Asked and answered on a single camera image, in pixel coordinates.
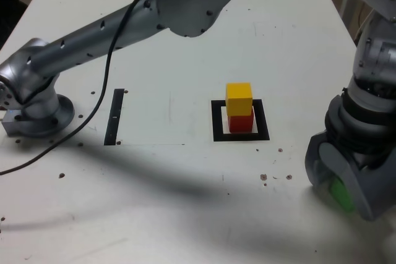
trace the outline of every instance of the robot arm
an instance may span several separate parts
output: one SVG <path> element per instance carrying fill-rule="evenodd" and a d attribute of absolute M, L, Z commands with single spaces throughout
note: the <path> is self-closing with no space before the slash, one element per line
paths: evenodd
<path fill-rule="evenodd" d="M 199 36 L 229 1 L 141 0 L 116 49 L 166 28 Z M 376 13 L 358 45 L 350 86 L 331 102 L 327 130 L 311 139 L 306 170 L 314 186 L 338 176 L 362 217 L 372 220 L 396 204 L 396 0 L 364 1 Z M 72 103 L 56 94 L 56 79 L 105 55 L 126 9 L 49 44 L 33 39 L 0 65 L 0 105 L 9 109 L 2 124 L 8 135 L 45 137 L 72 121 Z"/>

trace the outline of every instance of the dark spot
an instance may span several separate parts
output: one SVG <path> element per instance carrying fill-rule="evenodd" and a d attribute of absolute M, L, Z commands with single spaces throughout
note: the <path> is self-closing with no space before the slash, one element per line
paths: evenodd
<path fill-rule="evenodd" d="M 151 2 L 150 2 L 149 0 L 146 0 L 146 1 L 143 3 L 143 6 L 144 6 L 146 9 L 149 9 L 150 6 L 151 6 Z"/>

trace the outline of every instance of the wire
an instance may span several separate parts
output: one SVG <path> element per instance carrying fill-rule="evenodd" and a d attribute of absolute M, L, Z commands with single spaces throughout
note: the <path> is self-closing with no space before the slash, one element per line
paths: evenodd
<path fill-rule="evenodd" d="M 65 141 L 69 140 L 70 138 L 72 138 L 75 134 L 79 133 L 88 123 L 89 121 L 91 121 L 91 119 L 94 117 L 94 115 L 97 113 L 103 98 L 105 97 L 105 93 L 106 93 L 106 88 L 107 88 L 107 81 L 108 81 L 108 77 L 109 77 L 109 71 L 110 71 L 110 61 L 111 61 L 111 55 L 114 51 L 114 47 L 116 46 L 116 42 L 118 40 L 118 37 L 120 36 L 120 34 L 123 32 L 126 24 L 128 23 L 129 17 L 131 16 L 131 13 L 133 11 L 133 9 L 135 8 L 136 4 L 139 2 L 140 0 L 134 0 L 129 7 L 127 8 L 123 19 L 121 20 L 121 22 L 119 23 L 119 27 L 116 31 L 116 33 L 114 34 L 113 40 L 111 41 L 110 47 L 109 47 L 109 51 L 107 54 L 107 60 L 106 60 L 106 67 L 105 67 L 105 77 L 103 78 L 103 86 L 101 89 L 101 93 L 100 93 L 100 97 L 98 99 L 97 104 L 95 105 L 94 109 L 92 110 L 92 112 L 90 113 L 90 115 L 87 117 L 87 119 L 80 125 L 78 126 L 78 128 L 76 128 L 74 131 L 72 131 L 70 134 L 67 134 L 64 138 L 62 138 L 61 140 L 59 140 L 58 142 L 54 143 L 52 146 L 50 146 L 49 148 L 47 148 L 45 151 L 43 151 L 42 153 L 40 153 L 39 155 L 37 155 L 36 157 L 34 157 L 33 159 L 27 161 L 26 163 L 5 170 L 5 171 L 1 171 L 0 172 L 0 176 L 3 176 L 5 174 L 9 174 L 15 171 L 18 171 L 20 169 L 23 169 L 31 164 L 33 164 L 34 162 L 36 162 L 37 160 L 39 160 L 40 158 L 44 157 L 46 154 L 48 154 L 50 151 L 52 151 L 54 148 L 58 147 L 59 145 L 61 145 L 62 143 L 64 143 Z"/>
<path fill-rule="evenodd" d="M 360 28 L 361 24 L 360 24 L 360 19 L 361 19 L 361 14 L 363 13 L 363 9 L 365 7 L 366 3 L 362 2 L 361 3 L 361 7 L 360 7 L 360 11 L 359 11 L 359 16 L 358 16 L 358 27 Z"/>

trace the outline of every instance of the stacked blocks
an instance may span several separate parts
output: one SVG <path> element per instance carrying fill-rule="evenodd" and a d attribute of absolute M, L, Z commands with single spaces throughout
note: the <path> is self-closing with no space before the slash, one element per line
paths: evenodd
<path fill-rule="evenodd" d="M 230 133 L 251 133 L 254 114 L 250 83 L 228 83 L 225 103 Z"/>

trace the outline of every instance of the white table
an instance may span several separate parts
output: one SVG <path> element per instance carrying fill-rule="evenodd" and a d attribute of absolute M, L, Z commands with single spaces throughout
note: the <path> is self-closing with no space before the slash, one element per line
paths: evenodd
<path fill-rule="evenodd" d="M 131 1 L 33 0 L 0 60 Z M 118 51 L 88 127 L 0 178 L 0 263 L 395 263 L 396 214 L 375 223 L 346 215 L 312 190 L 304 168 L 354 54 L 330 0 L 232 0 L 198 38 L 166 30 Z M 57 92 L 76 115 L 96 103 L 104 65 L 102 57 L 61 74 Z M 271 140 L 214 143 L 210 100 L 243 81 L 263 100 Z M 104 147 L 115 88 L 129 91 L 122 145 Z M 0 129 L 0 169 L 49 140 L 16 144 Z"/>

